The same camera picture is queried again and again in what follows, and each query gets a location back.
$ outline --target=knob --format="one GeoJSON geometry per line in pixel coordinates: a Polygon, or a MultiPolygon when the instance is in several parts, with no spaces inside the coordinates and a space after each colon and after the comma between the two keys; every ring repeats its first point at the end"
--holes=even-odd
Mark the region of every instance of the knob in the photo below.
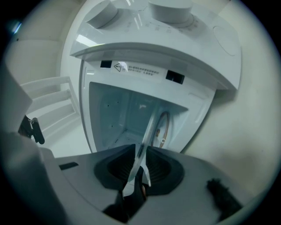
{"type": "Polygon", "coordinates": [[[183,23],[190,17],[192,0],[149,0],[152,17],[165,23],[183,23]]]}
{"type": "Polygon", "coordinates": [[[105,0],[91,9],[85,16],[84,21],[94,28],[100,28],[111,21],[117,12],[118,9],[112,4],[112,2],[110,0],[105,0]]]}

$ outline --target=washing machine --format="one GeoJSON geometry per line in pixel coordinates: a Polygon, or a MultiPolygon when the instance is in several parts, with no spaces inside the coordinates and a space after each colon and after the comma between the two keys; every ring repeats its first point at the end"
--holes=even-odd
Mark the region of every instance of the washing machine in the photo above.
{"type": "Polygon", "coordinates": [[[186,1],[105,0],[89,9],[71,48],[82,59],[79,103],[92,152],[135,144],[180,152],[216,90],[237,90],[237,32],[186,1]]]}

